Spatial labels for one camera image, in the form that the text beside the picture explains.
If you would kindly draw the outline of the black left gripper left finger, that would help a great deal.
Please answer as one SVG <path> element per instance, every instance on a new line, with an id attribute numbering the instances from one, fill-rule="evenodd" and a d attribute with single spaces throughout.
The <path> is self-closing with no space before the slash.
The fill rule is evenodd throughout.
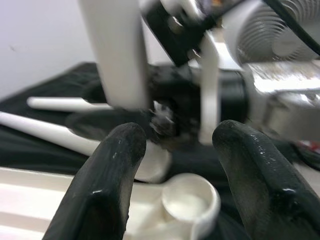
<path id="1" fill-rule="evenodd" d="M 72 179 L 43 238 L 121 240 L 146 145 L 140 125 L 115 127 Z"/>

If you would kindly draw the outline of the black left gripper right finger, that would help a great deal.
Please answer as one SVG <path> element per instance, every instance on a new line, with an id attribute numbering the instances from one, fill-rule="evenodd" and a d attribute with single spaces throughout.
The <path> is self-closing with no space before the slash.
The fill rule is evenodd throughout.
<path id="1" fill-rule="evenodd" d="M 212 143 L 251 239 L 319 239 L 319 196 L 266 135 L 225 120 Z"/>

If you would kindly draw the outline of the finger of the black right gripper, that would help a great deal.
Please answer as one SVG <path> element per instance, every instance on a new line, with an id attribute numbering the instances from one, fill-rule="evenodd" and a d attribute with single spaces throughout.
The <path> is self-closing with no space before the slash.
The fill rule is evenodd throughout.
<path id="1" fill-rule="evenodd" d="M 105 92 L 99 75 L 91 78 L 82 88 L 81 97 L 89 103 L 104 103 Z"/>
<path id="2" fill-rule="evenodd" d="M 97 131 L 110 132 L 113 128 L 125 124 L 136 123 L 147 133 L 153 129 L 150 127 L 152 116 L 149 111 L 101 109 L 86 112 L 72 113 L 67 117 L 67 127 L 77 133 L 96 133 Z"/>

